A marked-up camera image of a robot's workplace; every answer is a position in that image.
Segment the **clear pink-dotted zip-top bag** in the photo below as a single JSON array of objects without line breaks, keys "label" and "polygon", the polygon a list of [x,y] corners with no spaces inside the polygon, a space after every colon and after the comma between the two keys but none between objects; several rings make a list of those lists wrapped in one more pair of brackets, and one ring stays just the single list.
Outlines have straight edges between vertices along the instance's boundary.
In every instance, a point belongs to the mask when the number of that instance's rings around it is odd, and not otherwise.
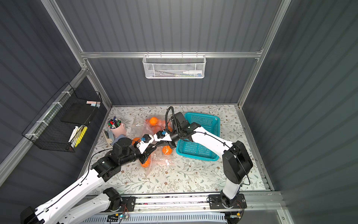
[{"label": "clear pink-dotted zip-top bag", "polygon": [[137,115],[131,125],[131,137],[133,145],[144,153],[139,160],[145,173],[150,175],[158,167],[168,168],[175,165],[174,147],[166,141],[160,141],[157,133],[166,133],[166,129],[172,131],[171,121],[165,122],[164,115]]}]

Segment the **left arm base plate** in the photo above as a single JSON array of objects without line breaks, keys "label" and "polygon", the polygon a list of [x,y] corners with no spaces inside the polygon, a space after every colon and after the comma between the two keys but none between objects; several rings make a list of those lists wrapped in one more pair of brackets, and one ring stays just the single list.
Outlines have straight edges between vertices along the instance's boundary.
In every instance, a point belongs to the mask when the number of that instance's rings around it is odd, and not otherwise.
[{"label": "left arm base plate", "polygon": [[134,211],[136,197],[121,197],[117,202],[111,202],[109,208],[105,209],[102,212],[132,212]]}]

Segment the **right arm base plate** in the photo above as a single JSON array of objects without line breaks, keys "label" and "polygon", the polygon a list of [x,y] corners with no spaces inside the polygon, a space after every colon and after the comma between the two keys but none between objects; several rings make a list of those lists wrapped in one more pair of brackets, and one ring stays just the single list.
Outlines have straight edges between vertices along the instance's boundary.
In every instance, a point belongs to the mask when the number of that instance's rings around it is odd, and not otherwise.
[{"label": "right arm base plate", "polygon": [[247,203],[243,194],[237,194],[233,199],[227,198],[223,194],[211,194],[207,197],[211,210],[219,209],[246,209]]}]

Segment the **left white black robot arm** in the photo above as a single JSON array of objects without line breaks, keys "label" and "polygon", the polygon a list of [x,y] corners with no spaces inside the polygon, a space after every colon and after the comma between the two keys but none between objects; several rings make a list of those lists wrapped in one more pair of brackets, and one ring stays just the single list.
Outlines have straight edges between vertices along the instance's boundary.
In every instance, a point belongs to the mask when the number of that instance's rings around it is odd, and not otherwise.
[{"label": "left white black robot arm", "polygon": [[77,181],[57,196],[36,208],[21,212],[22,224],[77,224],[99,212],[119,211],[125,203],[114,188],[107,188],[95,199],[78,205],[88,193],[102,186],[121,171],[123,165],[136,160],[146,162],[156,149],[154,137],[145,134],[135,145],[129,138],[119,139],[113,149],[96,161]]}]

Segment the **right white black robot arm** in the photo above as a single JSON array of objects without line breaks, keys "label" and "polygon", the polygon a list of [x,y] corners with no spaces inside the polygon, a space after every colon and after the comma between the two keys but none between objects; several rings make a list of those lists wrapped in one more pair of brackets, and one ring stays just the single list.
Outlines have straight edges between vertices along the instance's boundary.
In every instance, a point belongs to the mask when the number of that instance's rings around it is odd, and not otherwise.
[{"label": "right white black robot arm", "polygon": [[219,156],[222,159],[223,172],[226,176],[225,186],[221,191],[221,200],[226,207],[231,206],[237,200],[240,189],[244,185],[243,179],[248,177],[253,168],[253,162],[244,144],[241,141],[224,140],[210,133],[200,124],[189,123],[182,113],[172,115],[171,119],[171,131],[166,127],[154,135],[156,145],[158,146],[160,142],[174,144],[179,140],[186,140],[203,145]]}]

